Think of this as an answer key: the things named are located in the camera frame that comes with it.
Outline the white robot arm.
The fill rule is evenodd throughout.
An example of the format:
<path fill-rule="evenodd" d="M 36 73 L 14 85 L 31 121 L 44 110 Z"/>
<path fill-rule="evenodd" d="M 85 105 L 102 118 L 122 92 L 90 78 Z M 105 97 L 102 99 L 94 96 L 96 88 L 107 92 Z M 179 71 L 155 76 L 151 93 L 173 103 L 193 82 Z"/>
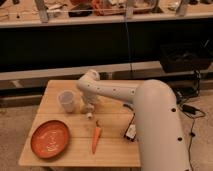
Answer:
<path fill-rule="evenodd" d="M 100 95 L 133 105 L 142 171 L 192 171 L 176 96 L 166 83 L 102 81 L 89 70 L 77 87 L 86 98 Z"/>

